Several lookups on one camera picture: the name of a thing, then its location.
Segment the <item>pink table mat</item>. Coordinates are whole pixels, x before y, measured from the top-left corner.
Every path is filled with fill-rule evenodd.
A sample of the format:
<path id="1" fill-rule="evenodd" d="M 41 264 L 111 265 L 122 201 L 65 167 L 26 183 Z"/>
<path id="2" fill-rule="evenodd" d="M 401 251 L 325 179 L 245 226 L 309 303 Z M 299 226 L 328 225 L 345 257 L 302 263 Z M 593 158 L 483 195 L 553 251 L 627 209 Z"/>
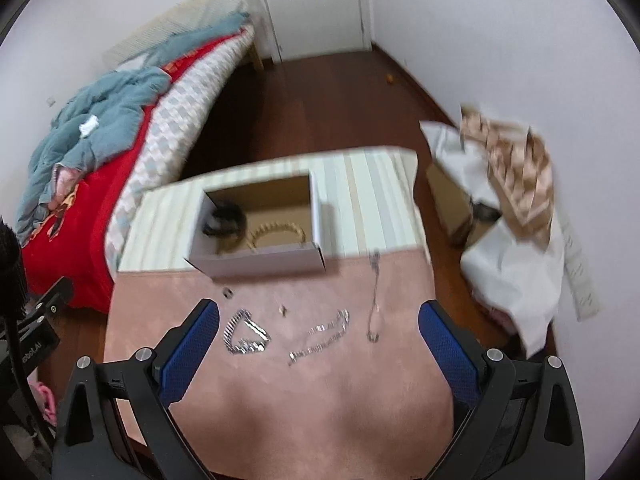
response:
<path id="1" fill-rule="evenodd" d="M 276 280 L 123 273 L 104 356 L 154 346 L 202 299 L 214 300 L 223 320 L 247 310 L 270 335 L 268 348 L 235 356 L 216 339 L 170 409 L 201 461 L 241 479 L 416 479 L 454 432 L 450 388 L 418 327 L 434 295 L 420 249 L 391 252 L 377 266 L 368 257 L 331 260 L 321 273 Z M 289 366 L 311 327 L 344 309 L 345 336 Z"/>

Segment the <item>red bed sheet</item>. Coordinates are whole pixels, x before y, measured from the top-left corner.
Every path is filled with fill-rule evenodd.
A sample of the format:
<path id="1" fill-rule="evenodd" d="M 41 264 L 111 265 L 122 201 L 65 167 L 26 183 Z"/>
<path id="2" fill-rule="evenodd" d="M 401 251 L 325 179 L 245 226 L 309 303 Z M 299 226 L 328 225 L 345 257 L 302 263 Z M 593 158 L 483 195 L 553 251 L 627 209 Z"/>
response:
<path id="1" fill-rule="evenodd" d="M 142 149 L 145 130 L 158 100 L 145 107 L 131 150 L 77 182 L 72 181 L 69 171 L 64 172 L 65 197 L 50 203 L 47 218 L 22 245 L 27 281 L 35 294 L 43 294 L 59 278 L 69 278 L 74 289 L 72 307 L 100 313 L 110 308 L 117 272 L 112 275 L 107 270 L 104 235 L 115 202 Z"/>

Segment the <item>blue-grey blanket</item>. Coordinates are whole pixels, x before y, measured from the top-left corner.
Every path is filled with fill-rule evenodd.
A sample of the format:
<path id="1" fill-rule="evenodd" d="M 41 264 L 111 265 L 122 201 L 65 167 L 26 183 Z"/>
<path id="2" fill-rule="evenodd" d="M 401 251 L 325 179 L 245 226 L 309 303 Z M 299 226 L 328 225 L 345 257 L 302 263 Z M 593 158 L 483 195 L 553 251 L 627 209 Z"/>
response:
<path id="1" fill-rule="evenodd" d="M 63 174 L 77 182 L 131 150 L 144 109 L 170 87 L 164 67 L 209 42 L 239 32 L 250 14 L 233 12 L 213 25 L 173 34 L 143 51 L 142 62 L 112 70 L 80 89 L 52 119 L 49 133 L 30 156 L 26 188 L 16 208 L 14 231 L 21 245 L 47 218 L 50 203 L 62 200 Z"/>

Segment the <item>white door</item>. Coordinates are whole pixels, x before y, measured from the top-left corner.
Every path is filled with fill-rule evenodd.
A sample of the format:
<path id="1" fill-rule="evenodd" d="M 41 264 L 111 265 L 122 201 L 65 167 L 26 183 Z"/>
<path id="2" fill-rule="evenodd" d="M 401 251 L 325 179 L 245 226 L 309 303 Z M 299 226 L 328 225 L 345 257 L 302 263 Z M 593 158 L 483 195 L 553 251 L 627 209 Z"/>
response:
<path id="1" fill-rule="evenodd" d="M 260 0 L 274 62 L 367 51 L 369 0 Z"/>

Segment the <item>silver chain bracelet blue stones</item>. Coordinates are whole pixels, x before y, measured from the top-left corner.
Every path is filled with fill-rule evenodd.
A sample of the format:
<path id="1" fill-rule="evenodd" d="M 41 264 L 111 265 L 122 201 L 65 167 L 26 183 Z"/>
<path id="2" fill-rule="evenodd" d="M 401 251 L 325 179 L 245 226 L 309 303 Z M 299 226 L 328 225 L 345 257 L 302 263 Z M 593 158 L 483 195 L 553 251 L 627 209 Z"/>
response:
<path id="1" fill-rule="evenodd" d="M 300 360 L 314 356 L 340 341 L 348 331 L 350 324 L 349 310 L 338 310 L 332 320 L 312 326 L 303 338 L 302 346 L 288 354 L 288 365 L 297 364 Z"/>

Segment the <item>brown cardboard box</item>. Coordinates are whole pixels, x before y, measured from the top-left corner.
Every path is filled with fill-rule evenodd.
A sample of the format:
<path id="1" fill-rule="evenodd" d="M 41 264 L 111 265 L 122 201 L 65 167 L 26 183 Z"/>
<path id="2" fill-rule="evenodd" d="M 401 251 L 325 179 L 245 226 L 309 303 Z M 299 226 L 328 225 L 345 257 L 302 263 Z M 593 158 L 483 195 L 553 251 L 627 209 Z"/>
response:
<path id="1" fill-rule="evenodd" d="M 436 162 L 426 170 L 440 225 L 454 247 L 467 248 L 475 244 L 502 214 L 483 203 L 474 203 Z"/>

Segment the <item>checkered white quilt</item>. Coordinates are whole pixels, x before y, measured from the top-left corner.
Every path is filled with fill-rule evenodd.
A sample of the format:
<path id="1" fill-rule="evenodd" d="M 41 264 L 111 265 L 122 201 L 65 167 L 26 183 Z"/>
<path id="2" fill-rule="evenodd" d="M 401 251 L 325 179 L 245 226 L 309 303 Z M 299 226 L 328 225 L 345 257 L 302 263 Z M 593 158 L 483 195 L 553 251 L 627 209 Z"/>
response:
<path id="1" fill-rule="evenodd" d="M 122 260 L 143 195 L 178 180 L 210 109 L 254 39 L 255 27 L 245 24 L 234 34 L 214 38 L 167 64 L 175 80 L 152 109 L 142 149 L 106 227 L 104 256 L 112 275 Z"/>

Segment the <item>white wrapping paper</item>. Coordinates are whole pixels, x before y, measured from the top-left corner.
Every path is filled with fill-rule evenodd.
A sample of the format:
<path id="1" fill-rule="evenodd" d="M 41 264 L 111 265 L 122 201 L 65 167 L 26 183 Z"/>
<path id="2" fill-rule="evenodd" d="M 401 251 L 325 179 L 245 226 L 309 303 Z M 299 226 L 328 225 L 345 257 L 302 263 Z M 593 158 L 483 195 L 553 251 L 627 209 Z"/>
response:
<path id="1" fill-rule="evenodd" d="M 455 128 L 421 122 L 436 166 L 470 196 L 473 203 L 497 208 L 498 194 L 489 183 L 486 152 L 474 141 L 462 141 Z M 550 243 L 516 239 L 500 218 L 462 252 L 461 270 L 476 300 L 515 330 L 529 358 L 546 345 L 549 324 L 561 298 L 564 242 L 559 222 L 551 223 Z"/>

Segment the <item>white wall socket strip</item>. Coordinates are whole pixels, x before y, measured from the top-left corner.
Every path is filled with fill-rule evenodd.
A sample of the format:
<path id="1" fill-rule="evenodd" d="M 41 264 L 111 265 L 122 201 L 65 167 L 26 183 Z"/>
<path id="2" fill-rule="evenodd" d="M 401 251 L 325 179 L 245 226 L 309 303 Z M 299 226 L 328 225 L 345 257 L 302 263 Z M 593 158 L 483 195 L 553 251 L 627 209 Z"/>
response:
<path id="1" fill-rule="evenodd" d="M 564 274 L 578 322 L 594 318 L 601 310 L 599 295 L 591 278 L 588 260 L 570 217 L 560 205 L 555 206 L 564 242 Z"/>

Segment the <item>white cardboard box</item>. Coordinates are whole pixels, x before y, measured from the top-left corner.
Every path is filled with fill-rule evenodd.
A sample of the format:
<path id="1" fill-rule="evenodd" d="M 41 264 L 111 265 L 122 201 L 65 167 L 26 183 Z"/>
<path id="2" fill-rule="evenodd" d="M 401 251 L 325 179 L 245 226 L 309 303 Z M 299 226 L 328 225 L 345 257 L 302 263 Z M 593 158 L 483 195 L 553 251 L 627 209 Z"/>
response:
<path id="1" fill-rule="evenodd" d="M 184 260 L 213 280 L 326 270 L 311 173 L 204 191 Z"/>

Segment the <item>brown patterned paper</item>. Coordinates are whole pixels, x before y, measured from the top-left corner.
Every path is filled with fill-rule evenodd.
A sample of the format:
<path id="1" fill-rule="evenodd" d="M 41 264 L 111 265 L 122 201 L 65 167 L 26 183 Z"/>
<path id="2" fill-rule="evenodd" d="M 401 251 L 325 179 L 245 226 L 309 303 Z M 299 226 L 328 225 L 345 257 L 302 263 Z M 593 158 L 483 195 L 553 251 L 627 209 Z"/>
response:
<path id="1" fill-rule="evenodd" d="M 485 150 L 489 183 L 517 240 L 548 248 L 554 213 L 552 162 L 541 136 L 514 122 L 461 107 L 460 136 Z"/>

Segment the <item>striped pillow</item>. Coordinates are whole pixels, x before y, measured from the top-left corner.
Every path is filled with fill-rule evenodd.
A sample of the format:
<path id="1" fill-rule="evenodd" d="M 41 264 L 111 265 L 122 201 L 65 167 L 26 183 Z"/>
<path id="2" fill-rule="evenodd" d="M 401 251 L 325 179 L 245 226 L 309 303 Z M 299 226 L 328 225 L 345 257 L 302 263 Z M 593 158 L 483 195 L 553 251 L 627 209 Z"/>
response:
<path id="1" fill-rule="evenodd" d="M 108 70 L 155 47 L 173 34 L 215 25 L 235 12 L 247 12 L 250 0 L 183 0 L 135 29 L 103 53 Z"/>

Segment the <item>striped pale table cloth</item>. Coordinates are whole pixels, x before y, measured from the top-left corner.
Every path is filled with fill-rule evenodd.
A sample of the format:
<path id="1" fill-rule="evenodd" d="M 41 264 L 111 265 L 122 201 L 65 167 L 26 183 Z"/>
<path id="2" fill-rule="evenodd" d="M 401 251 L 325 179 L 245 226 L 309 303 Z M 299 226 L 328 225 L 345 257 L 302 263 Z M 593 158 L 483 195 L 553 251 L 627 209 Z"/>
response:
<path id="1" fill-rule="evenodd" d="M 145 192 L 132 219 L 118 270 L 182 271 L 189 265 L 188 229 L 207 190 L 292 177 L 308 171 L 321 205 L 321 248 L 332 257 L 427 250 L 414 202 L 418 155 L 377 146 L 283 157 L 237 166 Z"/>

